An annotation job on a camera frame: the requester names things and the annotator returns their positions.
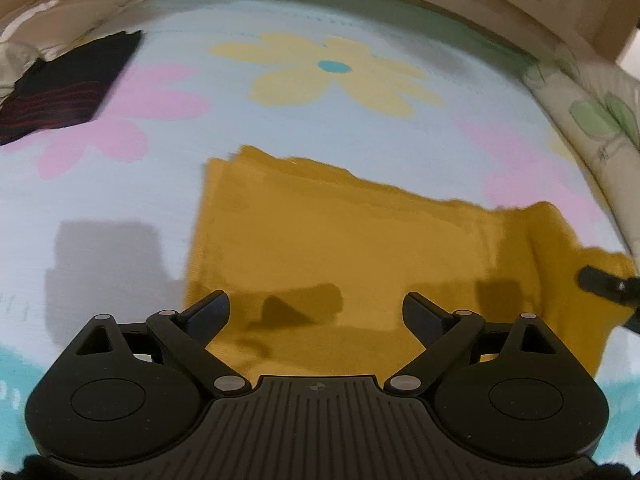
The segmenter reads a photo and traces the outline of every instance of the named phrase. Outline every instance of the screw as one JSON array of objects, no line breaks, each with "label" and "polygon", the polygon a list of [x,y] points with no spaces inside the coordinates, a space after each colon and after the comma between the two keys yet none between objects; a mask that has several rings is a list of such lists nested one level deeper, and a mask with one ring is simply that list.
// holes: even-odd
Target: screw
[{"label": "screw", "polygon": [[223,375],[218,377],[213,385],[221,392],[234,392],[244,386],[244,379],[237,375]]},{"label": "screw", "polygon": [[412,375],[396,375],[389,382],[396,390],[411,392],[420,388],[420,379]]}]

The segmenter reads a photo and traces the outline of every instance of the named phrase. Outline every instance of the black cloth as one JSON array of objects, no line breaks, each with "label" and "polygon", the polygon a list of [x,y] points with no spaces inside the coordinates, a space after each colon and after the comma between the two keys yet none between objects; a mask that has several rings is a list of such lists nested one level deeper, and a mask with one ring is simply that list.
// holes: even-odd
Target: black cloth
[{"label": "black cloth", "polygon": [[141,40],[141,31],[119,32],[53,61],[37,60],[0,105],[0,146],[36,130],[90,121]]},{"label": "black cloth", "polygon": [[[60,469],[46,458],[28,456],[19,473],[3,473],[0,480],[82,480]],[[607,464],[587,471],[575,480],[640,480],[640,473],[631,476],[629,469],[620,464]]]},{"label": "black cloth", "polygon": [[633,316],[625,323],[625,328],[640,335],[640,308],[636,308]]},{"label": "black cloth", "polygon": [[81,480],[60,469],[46,458],[33,455],[24,459],[24,468],[19,473],[2,473],[0,480]]}]

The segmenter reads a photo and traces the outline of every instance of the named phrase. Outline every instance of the mustard yellow cloth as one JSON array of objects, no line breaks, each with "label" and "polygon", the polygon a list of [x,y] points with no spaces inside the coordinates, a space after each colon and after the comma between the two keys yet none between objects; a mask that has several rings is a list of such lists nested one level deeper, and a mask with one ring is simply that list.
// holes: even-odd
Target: mustard yellow cloth
[{"label": "mustard yellow cloth", "polygon": [[585,264],[634,273],[623,254],[582,248],[549,203],[438,202],[245,146],[207,167],[186,304],[229,294],[229,324],[209,350],[254,384],[261,374],[384,381],[423,350],[402,323],[410,291],[490,321],[535,312],[594,374],[631,310],[581,291]]}]

